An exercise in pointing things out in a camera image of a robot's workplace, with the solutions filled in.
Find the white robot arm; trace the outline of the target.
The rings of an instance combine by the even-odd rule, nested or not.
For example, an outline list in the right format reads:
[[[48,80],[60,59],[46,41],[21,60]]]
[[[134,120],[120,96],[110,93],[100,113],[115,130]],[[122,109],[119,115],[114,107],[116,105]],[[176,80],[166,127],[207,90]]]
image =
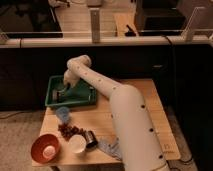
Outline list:
[[[141,92],[93,71],[91,64],[88,55],[69,59],[64,84],[74,87],[83,79],[109,99],[125,171],[170,171]]]

